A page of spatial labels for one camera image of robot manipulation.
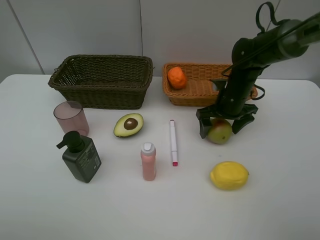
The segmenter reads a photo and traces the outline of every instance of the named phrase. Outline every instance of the cable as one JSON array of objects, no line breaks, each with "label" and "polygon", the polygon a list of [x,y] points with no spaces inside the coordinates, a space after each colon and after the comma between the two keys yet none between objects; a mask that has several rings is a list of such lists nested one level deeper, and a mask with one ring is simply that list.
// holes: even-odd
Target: cable
[{"label": "cable", "polygon": [[254,86],[255,86],[257,89],[260,89],[260,90],[263,92],[263,94],[262,94],[261,96],[258,96],[258,97],[252,97],[252,95],[254,94],[254,91],[251,91],[251,94],[250,94],[251,100],[256,101],[256,100],[262,99],[262,98],[265,96],[265,94],[266,94],[266,90],[265,90],[263,87],[258,86],[258,85],[256,85],[256,84],[254,84]]},{"label": "cable", "polygon": [[255,14],[255,23],[256,23],[256,26],[261,30],[261,32],[258,33],[259,34],[263,34],[265,32],[265,28],[261,25],[260,23],[260,11],[262,9],[262,7],[264,5],[267,5],[269,7],[269,10],[270,10],[270,20],[271,22],[273,23],[273,25],[275,26],[279,26],[281,24],[284,24],[285,22],[289,21],[289,19],[283,19],[281,21],[277,21],[276,18],[275,18],[275,9],[274,9],[274,6],[271,2],[267,1],[263,4],[260,5],[260,7],[258,8],[258,10],[256,11],[256,14]]}]

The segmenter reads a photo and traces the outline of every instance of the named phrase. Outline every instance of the lemon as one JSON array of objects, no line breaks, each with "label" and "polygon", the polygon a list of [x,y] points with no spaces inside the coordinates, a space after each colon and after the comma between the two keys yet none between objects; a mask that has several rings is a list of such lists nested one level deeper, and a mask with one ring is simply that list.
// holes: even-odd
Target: lemon
[{"label": "lemon", "polygon": [[248,180],[248,170],[238,162],[223,161],[214,166],[210,172],[213,184],[223,190],[236,190]]}]

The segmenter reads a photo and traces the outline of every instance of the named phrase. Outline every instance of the dark green bottle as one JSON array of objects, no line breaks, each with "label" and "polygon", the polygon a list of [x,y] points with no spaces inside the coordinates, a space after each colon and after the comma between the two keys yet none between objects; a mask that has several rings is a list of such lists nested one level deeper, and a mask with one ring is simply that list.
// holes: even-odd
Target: dark green bottle
[{"label": "dark green bottle", "polygon": [[67,132],[58,149],[67,146],[62,159],[73,176],[85,183],[89,183],[98,171],[101,160],[95,144],[90,137],[80,136],[77,131]]}]

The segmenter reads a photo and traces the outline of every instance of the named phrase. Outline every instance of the white wall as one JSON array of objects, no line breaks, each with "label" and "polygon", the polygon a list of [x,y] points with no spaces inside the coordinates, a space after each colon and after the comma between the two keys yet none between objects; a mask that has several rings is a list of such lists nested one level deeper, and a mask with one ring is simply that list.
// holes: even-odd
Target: white wall
[{"label": "white wall", "polygon": [[41,74],[7,2],[0,0],[0,83],[12,74]]},{"label": "white wall", "polygon": [[[254,38],[256,12],[266,0],[141,0],[143,54],[155,76],[168,62],[231,63],[234,44]],[[272,0],[276,6],[278,0]],[[267,26],[268,8],[261,23]]]},{"label": "white wall", "polygon": [[139,0],[10,2],[46,74],[70,55],[142,55]]},{"label": "white wall", "polygon": [[[155,76],[168,62],[231,63],[235,42],[259,32],[255,15],[265,1],[141,0],[141,26],[139,0],[10,0],[46,74],[74,54],[143,53],[152,58]],[[278,1],[272,0],[274,6]],[[320,0],[281,0],[275,15],[304,20],[319,11]],[[264,7],[261,22],[269,21]],[[11,74],[41,74],[5,0],[0,32],[0,82]],[[320,43],[271,65],[261,78],[307,79],[320,86]]]}]

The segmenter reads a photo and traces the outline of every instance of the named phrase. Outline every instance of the wicker basket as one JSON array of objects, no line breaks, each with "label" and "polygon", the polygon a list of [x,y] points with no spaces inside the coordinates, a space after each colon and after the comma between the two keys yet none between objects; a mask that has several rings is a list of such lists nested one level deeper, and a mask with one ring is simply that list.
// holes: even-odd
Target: wicker basket
[{"label": "wicker basket", "polygon": [[[168,63],[162,69],[162,87],[172,104],[178,106],[206,107],[216,102],[218,91],[214,91],[212,79],[225,78],[222,71],[229,64],[196,64],[196,63]],[[187,78],[184,89],[176,90],[168,81],[168,71],[174,67],[180,67]],[[254,87],[252,97],[258,95]]]},{"label": "wicker basket", "polygon": [[145,56],[73,55],[48,84],[84,108],[139,109],[152,76],[152,60]]}]

